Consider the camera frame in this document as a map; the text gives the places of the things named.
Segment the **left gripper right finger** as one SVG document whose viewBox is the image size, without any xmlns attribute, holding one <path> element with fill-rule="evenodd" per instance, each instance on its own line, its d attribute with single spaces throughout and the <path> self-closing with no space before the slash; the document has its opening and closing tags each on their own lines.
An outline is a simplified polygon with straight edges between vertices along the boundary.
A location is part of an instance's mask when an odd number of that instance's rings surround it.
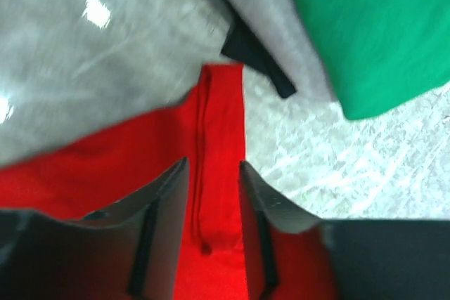
<svg viewBox="0 0 450 300">
<path fill-rule="evenodd" d="M 449 222 L 320 219 L 239 168 L 251 299 L 448 299 Z"/>
</svg>

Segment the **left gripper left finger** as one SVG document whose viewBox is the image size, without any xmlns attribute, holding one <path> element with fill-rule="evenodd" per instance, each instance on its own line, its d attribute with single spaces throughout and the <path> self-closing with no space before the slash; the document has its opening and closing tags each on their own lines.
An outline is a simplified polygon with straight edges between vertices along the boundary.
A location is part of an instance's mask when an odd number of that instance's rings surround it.
<svg viewBox="0 0 450 300">
<path fill-rule="evenodd" d="M 2 299 L 171 299 L 189 162 L 82 219 L 1 210 Z"/>
</svg>

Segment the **red t shirt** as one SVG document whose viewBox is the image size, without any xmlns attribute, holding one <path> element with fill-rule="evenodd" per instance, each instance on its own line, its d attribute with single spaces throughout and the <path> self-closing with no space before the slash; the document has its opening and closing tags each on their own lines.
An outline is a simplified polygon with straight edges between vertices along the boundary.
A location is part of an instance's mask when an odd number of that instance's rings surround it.
<svg viewBox="0 0 450 300">
<path fill-rule="evenodd" d="M 251 299 L 239 166 L 243 66 L 205 65 L 186 100 L 1 170 L 1 210 L 82 219 L 153 182 L 181 159 L 188 195 L 171 299 Z"/>
</svg>

